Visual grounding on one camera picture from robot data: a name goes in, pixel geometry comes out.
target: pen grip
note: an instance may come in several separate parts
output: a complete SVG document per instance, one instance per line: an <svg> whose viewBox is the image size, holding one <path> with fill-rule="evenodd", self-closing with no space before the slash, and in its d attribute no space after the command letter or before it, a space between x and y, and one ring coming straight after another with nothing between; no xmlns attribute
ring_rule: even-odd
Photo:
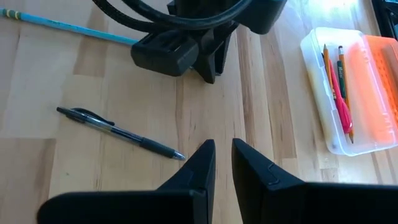
<svg viewBox="0 0 398 224"><path fill-rule="evenodd" d="M169 158L173 158L175 152L174 149L147 138L142 138L139 146Z"/></svg>

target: wood grain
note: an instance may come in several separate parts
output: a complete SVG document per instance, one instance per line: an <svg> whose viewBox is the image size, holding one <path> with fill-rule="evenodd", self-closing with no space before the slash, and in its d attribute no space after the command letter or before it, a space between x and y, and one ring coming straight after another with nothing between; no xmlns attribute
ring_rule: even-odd
<svg viewBox="0 0 398 224"><path fill-rule="evenodd" d="M0 139L0 223L35 223L49 197L54 139Z"/></svg>
<svg viewBox="0 0 398 224"><path fill-rule="evenodd" d="M165 12L169 1L147 2ZM142 19L122 1L111 3ZM0 0L0 6L145 36L91 1ZM232 34L224 74L209 85L191 70L174 78L138 68L129 46L0 18L0 223L34 223L38 206L64 192L156 189L183 165L76 124L57 106L93 110L188 157L214 139L213 223L241 223L232 138L306 181L398 184L398 147L358 157L328 152L300 49L319 26L379 33L370 1L288 0L267 35L243 26Z"/></svg>

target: black cable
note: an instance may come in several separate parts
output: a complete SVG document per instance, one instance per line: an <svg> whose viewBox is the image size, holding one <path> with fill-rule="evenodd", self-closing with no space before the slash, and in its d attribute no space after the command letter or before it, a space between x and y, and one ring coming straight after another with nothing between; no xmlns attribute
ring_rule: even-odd
<svg viewBox="0 0 398 224"><path fill-rule="evenodd" d="M222 25L232 19L234 19L239 13L241 13L245 8L249 6L251 0L240 0L231 8L218 14L216 16L201 18L201 19L187 19L176 16L170 16L155 10L154 8L148 6L141 0L122 0L131 9L136 11L138 14L144 16L145 18L168 26L174 29L181 30L201 30L210 29L216 26Z"/></svg>
<svg viewBox="0 0 398 224"><path fill-rule="evenodd" d="M93 0L93 2L110 18L126 27L148 33L158 33L169 30L168 27L161 24L139 21L131 18L113 7L107 0Z"/></svg>

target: red pencil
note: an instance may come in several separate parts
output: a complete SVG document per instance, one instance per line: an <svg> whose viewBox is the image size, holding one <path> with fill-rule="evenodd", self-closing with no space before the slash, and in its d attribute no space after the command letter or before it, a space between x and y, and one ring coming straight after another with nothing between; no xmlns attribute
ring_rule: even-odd
<svg viewBox="0 0 398 224"><path fill-rule="evenodd" d="M333 68L333 64L331 60L329 60L329 67L331 71L331 81L333 82L333 89L336 93L336 108L338 111L338 115L341 120L341 125L343 127L343 131L345 134L348 134L353 128L353 120L351 118L351 113L347 107L347 104L343 97L341 96L339 83L336 77L335 69Z"/></svg>

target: ballpoint pen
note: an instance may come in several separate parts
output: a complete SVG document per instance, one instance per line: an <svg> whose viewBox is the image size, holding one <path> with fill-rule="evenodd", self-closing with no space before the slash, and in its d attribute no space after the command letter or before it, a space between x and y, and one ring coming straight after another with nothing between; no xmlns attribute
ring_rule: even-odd
<svg viewBox="0 0 398 224"><path fill-rule="evenodd" d="M57 111L61 114L64 114L69 119L94 127L96 129L99 129L107 133L112 133L129 142L136 143L140 147L143 147L144 149L148 149L152 152L158 153L168 158L185 160L185 156L177 152L176 150L171 149L161 143L155 142L153 140L141 137L129 131L118 128L115 126L114 122L107 121L104 118L86 109L83 108L66 109L63 107L57 107Z"/></svg>

